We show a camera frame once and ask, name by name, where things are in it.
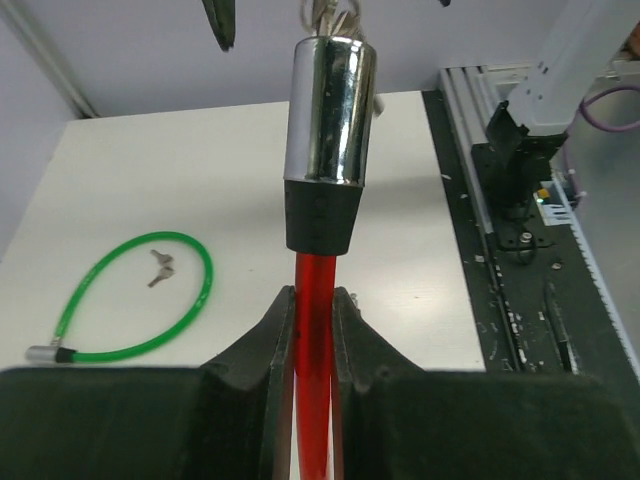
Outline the green cable lock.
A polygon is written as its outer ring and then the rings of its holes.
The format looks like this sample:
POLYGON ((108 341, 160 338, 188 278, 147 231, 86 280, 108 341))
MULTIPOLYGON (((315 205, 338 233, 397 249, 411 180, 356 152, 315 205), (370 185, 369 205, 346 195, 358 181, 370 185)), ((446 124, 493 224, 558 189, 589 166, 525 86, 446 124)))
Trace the green cable lock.
POLYGON ((214 280, 215 266, 213 258, 207 248, 196 238, 175 231, 154 231, 134 237, 109 251, 87 271, 66 302, 54 328, 50 343, 27 348, 24 357, 27 362, 35 365, 97 365, 122 362, 146 355, 176 339, 196 321, 211 296, 214 280), (184 245, 190 248, 201 261, 202 282, 195 300, 186 312, 163 332, 133 346, 102 352, 82 352, 64 346, 63 341, 69 331, 74 315, 99 275, 111 263, 127 252, 158 241, 184 245))

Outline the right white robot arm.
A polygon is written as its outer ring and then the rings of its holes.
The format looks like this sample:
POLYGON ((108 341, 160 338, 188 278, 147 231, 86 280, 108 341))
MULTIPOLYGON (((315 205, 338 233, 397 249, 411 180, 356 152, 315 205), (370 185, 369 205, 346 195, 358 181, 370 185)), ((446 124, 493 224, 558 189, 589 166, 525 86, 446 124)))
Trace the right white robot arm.
MULTIPOLYGON (((377 54, 361 5, 302 2, 306 38, 295 47, 284 164, 285 237, 302 254, 349 250, 365 186, 377 54)), ((496 171, 488 191, 513 205, 547 175, 574 112, 639 20, 635 1, 572 1, 536 63, 489 118, 496 171)))

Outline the green lock keys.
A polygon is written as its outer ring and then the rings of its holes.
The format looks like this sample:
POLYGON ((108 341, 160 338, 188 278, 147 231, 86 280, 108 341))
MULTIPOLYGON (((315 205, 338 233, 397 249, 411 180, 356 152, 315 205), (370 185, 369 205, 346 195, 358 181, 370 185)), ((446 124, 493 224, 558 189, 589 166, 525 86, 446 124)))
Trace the green lock keys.
POLYGON ((156 249, 151 249, 150 253, 156 258, 159 264, 159 270, 156 276, 148 283, 149 288, 155 287, 161 281, 169 279, 174 275, 174 258, 165 253, 161 253, 156 249))

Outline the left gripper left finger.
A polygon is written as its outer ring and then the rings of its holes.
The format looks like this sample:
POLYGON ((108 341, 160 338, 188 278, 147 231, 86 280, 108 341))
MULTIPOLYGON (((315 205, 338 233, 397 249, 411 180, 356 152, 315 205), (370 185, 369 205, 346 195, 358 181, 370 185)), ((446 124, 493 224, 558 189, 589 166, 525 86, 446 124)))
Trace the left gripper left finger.
POLYGON ((5 479, 286 479, 294 292, 198 367, 1 375, 5 479))

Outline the red lock keys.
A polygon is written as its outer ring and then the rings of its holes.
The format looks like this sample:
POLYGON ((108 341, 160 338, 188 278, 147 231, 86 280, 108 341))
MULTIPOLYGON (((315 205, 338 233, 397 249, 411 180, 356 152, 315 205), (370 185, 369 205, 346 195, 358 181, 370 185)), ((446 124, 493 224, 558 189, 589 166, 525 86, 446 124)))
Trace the red lock keys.
POLYGON ((347 4, 347 8, 338 10, 338 1, 302 0, 299 20, 303 30, 312 36, 362 40, 361 3, 349 0, 347 4))

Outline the red cable lock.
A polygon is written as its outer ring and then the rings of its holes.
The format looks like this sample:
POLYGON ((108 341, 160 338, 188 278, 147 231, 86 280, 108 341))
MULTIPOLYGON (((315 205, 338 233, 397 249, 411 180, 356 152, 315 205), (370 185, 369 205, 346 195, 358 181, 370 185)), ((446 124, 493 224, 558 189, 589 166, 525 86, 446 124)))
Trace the red cable lock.
POLYGON ((344 35, 295 48, 284 166, 286 246, 295 252, 294 372, 300 476, 328 476, 336 262, 365 186, 376 52, 344 35))

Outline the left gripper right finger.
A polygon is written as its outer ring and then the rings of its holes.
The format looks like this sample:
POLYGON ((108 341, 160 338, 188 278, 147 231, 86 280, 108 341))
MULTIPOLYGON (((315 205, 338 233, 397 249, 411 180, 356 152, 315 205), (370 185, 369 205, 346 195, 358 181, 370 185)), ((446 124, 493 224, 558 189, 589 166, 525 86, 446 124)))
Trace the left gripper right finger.
POLYGON ((333 298, 339 479, 635 479, 639 437, 598 381, 427 371, 333 298))

